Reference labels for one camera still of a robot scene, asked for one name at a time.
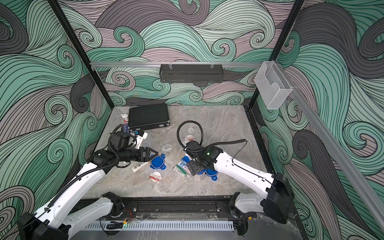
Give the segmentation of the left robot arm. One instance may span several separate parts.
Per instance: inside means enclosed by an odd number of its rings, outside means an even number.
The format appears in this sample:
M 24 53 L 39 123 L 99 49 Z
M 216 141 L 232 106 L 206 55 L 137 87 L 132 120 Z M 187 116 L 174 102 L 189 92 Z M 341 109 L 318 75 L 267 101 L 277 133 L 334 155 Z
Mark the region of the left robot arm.
M 68 182 L 47 204 L 35 213 L 23 214 L 18 222 L 22 240 L 68 240 L 77 232 L 94 221 L 109 216 L 119 218 L 125 205 L 120 196 L 108 192 L 94 203 L 71 213 L 85 193 L 112 168 L 131 162 L 150 162 L 158 152 L 142 147 L 148 138 L 144 131 L 133 134 L 127 132 L 112 133 L 108 145 L 94 152 L 76 176 Z

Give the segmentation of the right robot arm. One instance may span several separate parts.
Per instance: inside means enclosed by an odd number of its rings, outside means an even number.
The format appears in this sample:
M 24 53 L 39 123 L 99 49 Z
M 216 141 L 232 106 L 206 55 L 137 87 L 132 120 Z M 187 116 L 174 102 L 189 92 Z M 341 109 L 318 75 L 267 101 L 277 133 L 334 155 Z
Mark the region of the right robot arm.
M 294 202 L 294 192 L 288 178 L 281 173 L 270 174 L 254 169 L 218 148 L 219 144 L 202 147 L 196 141 L 190 141 L 183 146 L 191 159 L 187 163 L 190 173 L 194 176 L 213 170 L 239 181 L 254 193 L 237 194 L 234 203 L 236 210 L 243 214 L 263 213 L 280 224 L 286 224 Z

